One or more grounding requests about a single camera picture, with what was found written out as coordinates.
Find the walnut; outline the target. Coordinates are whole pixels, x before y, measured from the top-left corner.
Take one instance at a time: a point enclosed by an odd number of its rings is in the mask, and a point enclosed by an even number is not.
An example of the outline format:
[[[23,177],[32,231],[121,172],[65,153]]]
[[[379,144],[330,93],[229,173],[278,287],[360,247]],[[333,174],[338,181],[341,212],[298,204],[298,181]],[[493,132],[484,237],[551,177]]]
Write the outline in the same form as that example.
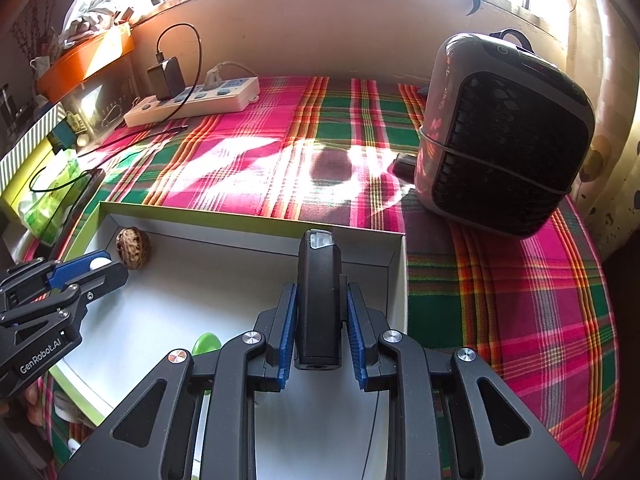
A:
[[[135,226],[123,228],[117,233],[116,249],[120,260],[130,270],[142,269],[151,255],[148,234]]]

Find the green white spool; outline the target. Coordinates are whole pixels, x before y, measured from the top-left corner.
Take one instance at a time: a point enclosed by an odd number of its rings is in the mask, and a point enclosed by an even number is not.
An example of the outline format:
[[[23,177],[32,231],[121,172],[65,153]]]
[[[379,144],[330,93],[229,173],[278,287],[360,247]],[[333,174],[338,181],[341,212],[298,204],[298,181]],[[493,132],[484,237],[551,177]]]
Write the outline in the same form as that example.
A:
[[[192,354],[194,356],[200,356],[204,353],[217,351],[221,348],[221,342],[219,338],[213,333],[204,333],[198,337],[192,348]]]

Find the black rectangular flashlight device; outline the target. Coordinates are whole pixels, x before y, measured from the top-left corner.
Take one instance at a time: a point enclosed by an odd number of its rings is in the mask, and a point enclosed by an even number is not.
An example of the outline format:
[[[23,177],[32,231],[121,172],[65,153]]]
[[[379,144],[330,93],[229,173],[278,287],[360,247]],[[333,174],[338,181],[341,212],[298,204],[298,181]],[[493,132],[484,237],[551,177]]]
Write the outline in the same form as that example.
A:
[[[330,231],[311,229],[300,240],[295,366],[336,370],[342,364],[342,254]]]

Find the small white egg toy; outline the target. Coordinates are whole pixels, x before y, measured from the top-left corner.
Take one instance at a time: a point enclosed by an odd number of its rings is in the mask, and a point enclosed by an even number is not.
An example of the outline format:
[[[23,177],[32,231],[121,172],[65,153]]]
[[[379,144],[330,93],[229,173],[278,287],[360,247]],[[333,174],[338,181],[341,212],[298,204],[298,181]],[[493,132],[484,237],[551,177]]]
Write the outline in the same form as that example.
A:
[[[112,260],[106,257],[94,258],[89,264],[89,269],[96,270],[96,269],[102,268],[102,266],[107,266],[111,262]]]

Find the green tissue pack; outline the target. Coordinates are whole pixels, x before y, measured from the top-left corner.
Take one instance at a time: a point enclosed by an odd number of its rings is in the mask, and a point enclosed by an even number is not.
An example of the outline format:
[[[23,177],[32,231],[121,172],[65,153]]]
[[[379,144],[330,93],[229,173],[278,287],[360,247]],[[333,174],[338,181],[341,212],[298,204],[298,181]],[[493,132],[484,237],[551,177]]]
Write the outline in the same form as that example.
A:
[[[23,226],[41,243],[52,246],[87,182],[76,152],[58,152],[30,178],[18,203]]]

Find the yellow green box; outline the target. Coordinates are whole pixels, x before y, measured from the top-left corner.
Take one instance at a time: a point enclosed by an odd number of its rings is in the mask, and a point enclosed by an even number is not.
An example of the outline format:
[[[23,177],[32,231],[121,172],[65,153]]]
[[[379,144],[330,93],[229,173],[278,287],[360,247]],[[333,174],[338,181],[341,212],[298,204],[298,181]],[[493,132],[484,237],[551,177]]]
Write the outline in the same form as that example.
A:
[[[34,149],[17,174],[12,178],[9,186],[1,192],[1,211],[10,223],[20,224],[18,203],[28,194],[28,184],[38,169],[41,169],[52,157],[52,145],[44,138]]]

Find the green white cardboard box tray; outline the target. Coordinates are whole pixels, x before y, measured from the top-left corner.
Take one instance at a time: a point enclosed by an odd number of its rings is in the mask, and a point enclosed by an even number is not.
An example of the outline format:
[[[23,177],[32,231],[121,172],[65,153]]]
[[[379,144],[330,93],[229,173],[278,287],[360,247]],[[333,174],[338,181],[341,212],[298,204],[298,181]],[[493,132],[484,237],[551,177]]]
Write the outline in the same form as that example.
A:
[[[401,235],[104,202],[74,238],[66,260],[106,250],[112,261],[122,262],[115,237],[127,226],[149,235],[150,261],[129,271],[124,286],[86,304],[80,341],[54,370],[96,428],[169,351],[192,354],[195,341],[207,332],[222,348],[252,330],[259,313],[278,304],[284,285],[297,287],[304,234],[325,230],[342,254],[342,364],[336,370],[299,370],[294,333],[284,389],[254,397],[253,479],[385,477],[388,394],[359,387],[346,327],[346,292],[349,284],[357,284],[366,306],[405,333]]]

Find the striped white box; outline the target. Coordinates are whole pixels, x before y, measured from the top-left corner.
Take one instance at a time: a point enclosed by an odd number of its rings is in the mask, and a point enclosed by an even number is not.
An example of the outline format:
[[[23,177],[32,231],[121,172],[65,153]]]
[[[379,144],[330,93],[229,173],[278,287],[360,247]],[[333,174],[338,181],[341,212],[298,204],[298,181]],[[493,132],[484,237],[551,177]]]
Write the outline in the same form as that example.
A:
[[[64,107],[56,103],[40,117],[32,128],[17,141],[14,148],[8,151],[0,162],[0,192],[3,192],[17,174],[23,162],[32,154],[37,145],[66,117]]]

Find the orange plastic tray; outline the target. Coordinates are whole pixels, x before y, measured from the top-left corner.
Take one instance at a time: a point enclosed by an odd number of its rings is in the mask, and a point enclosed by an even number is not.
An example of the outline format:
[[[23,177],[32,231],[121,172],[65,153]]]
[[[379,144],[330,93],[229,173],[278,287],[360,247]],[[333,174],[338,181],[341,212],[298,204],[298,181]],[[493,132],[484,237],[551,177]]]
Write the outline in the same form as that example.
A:
[[[56,103],[89,77],[134,50],[129,24],[101,32],[64,53],[37,80],[39,94]]]

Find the black charger adapter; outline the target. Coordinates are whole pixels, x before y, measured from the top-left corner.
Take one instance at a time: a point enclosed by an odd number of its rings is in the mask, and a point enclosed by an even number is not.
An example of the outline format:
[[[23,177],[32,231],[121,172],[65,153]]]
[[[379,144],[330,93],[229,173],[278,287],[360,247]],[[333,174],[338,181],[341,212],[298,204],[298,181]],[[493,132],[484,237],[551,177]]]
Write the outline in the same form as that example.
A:
[[[175,56],[150,67],[148,77],[152,92],[159,101],[173,99],[186,88],[178,58]]]

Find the white power strip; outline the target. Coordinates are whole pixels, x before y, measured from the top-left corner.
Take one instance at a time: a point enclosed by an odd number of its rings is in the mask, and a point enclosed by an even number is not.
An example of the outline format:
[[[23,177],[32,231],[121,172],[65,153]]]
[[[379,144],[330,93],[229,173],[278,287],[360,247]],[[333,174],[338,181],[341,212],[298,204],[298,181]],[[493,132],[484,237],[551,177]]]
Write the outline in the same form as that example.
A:
[[[167,119],[239,113],[255,103],[260,95],[256,77],[226,80],[215,89],[198,84],[186,87],[174,98],[160,101],[156,96],[142,99],[124,116],[128,127],[144,126]]]

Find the red dried flower branches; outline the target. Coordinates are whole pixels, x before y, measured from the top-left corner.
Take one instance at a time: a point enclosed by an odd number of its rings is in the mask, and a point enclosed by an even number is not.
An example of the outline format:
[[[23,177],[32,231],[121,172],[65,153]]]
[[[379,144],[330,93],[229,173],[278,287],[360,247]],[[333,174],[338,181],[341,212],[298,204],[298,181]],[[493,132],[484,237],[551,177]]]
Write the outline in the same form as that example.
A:
[[[28,60],[40,55],[50,41],[52,14],[58,0],[28,0],[9,32],[18,50]]]

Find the plaid bed cover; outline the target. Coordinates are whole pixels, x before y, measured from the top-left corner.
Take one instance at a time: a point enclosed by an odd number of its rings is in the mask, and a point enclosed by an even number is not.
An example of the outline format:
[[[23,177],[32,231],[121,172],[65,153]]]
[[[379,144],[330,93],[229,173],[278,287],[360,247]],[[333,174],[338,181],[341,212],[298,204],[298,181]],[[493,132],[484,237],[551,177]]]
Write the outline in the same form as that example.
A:
[[[617,408],[613,310],[571,202],[526,240],[427,211],[390,166],[414,153],[425,100],[408,84],[276,77],[244,112],[118,129],[85,159],[123,202],[405,234],[409,334],[471,347],[558,440],[585,478],[605,462]]]

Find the grey black portable heater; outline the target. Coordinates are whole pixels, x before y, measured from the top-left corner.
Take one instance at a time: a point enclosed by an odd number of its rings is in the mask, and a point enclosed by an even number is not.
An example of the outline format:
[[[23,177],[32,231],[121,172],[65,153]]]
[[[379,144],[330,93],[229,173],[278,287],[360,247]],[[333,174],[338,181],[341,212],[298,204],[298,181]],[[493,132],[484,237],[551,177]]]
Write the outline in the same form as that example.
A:
[[[436,54],[419,151],[390,169],[435,214],[526,238],[570,194],[595,125],[586,92],[521,32],[460,32]]]

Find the cream heart-pattern curtain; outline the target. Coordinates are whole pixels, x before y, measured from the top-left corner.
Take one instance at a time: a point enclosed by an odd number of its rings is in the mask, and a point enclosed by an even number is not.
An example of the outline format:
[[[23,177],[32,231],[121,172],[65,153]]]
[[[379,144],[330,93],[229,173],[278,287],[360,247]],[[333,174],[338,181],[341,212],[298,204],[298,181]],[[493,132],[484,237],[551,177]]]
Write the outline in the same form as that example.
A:
[[[566,68],[596,126],[572,200],[601,259],[639,229],[639,47],[611,0],[568,0]]]

